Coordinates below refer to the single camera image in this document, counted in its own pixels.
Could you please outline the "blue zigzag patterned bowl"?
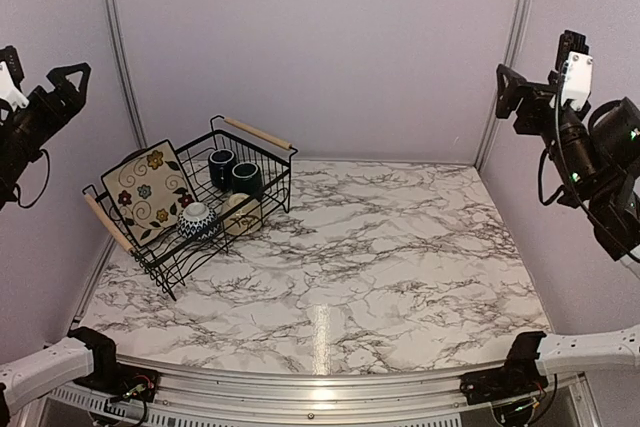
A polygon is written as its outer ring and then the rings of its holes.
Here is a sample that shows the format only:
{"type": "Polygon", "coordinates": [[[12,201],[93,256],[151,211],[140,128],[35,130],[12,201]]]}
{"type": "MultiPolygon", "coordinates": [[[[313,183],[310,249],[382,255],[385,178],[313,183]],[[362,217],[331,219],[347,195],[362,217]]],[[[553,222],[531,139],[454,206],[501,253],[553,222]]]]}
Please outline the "blue zigzag patterned bowl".
{"type": "Polygon", "coordinates": [[[217,214],[204,203],[190,203],[180,213],[178,233],[185,239],[211,240],[218,231],[217,214]]]}

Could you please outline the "dark green mug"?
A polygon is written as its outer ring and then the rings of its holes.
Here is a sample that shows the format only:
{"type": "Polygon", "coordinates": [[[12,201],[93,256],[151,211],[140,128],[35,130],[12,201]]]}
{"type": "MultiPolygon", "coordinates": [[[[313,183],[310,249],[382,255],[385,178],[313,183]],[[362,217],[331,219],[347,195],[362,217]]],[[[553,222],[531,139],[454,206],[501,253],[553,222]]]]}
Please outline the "dark green mug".
{"type": "Polygon", "coordinates": [[[261,200],[263,196],[263,180],[260,167],[254,162],[237,163],[232,170],[232,191],[254,196],[261,200]]]}

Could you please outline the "beige ceramic bowl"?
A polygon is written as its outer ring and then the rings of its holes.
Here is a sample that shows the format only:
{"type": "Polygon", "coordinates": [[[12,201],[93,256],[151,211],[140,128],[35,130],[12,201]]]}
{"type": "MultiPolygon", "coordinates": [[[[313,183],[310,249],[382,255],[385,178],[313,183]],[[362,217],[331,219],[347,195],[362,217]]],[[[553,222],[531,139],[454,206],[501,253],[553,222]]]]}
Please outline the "beige ceramic bowl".
{"type": "Polygon", "coordinates": [[[261,202],[245,193],[232,194],[222,206],[224,230],[230,236],[250,235],[262,225],[261,202]]]}

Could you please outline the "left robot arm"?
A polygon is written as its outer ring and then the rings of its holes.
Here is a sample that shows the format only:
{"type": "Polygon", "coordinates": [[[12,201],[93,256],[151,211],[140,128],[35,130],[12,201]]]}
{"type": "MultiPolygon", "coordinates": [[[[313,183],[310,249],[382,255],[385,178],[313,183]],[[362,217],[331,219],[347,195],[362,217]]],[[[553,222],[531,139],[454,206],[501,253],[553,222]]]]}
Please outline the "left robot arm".
{"type": "MultiPolygon", "coordinates": [[[[91,67],[83,62],[56,67],[26,95],[20,62],[1,59],[1,204],[19,204],[18,181],[40,157],[56,133],[86,104],[91,67]]],[[[72,329],[57,343],[1,366],[1,424],[32,401],[78,379],[89,379],[106,392],[125,385],[126,370],[116,360],[115,342],[90,328],[72,329]]]]}

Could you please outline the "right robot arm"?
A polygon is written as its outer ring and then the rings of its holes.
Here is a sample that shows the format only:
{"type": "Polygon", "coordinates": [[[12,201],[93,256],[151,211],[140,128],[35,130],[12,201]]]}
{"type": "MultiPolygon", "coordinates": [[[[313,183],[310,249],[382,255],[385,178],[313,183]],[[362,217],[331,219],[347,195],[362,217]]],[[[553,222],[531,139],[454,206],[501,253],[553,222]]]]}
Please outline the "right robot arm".
{"type": "MultiPolygon", "coordinates": [[[[589,110],[593,60],[572,53],[545,84],[510,67],[496,69],[496,115],[514,115],[520,135],[540,137],[561,185],[547,204],[579,208],[597,242],[633,273],[639,271],[639,110],[624,97],[589,110]]],[[[524,332],[490,385],[515,395],[526,385],[546,385],[554,374],[639,366],[639,328],[581,335],[524,332]]]]}

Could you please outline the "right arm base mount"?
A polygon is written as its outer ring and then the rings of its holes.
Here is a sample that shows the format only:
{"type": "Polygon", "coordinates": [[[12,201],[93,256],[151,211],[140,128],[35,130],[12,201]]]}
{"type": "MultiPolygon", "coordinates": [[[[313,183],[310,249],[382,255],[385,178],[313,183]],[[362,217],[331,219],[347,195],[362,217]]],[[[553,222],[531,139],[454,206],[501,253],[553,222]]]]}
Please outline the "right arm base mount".
{"type": "Polygon", "coordinates": [[[546,377],[498,367],[463,374],[460,392],[469,405],[478,405],[543,390],[548,384],[546,377]]]}

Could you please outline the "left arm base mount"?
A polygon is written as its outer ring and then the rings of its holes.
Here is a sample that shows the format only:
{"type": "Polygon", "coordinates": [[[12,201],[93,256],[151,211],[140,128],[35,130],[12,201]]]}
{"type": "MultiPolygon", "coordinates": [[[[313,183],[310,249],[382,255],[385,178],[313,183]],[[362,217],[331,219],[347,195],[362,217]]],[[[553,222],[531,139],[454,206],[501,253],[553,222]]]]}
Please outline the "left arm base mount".
{"type": "Polygon", "coordinates": [[[157,370],[117,363],[106,373],[94,372],[74,380],[74,383],[109,394],[118,401],[129,399],[151,403],[156,394],[160,374],[157,370]]]}

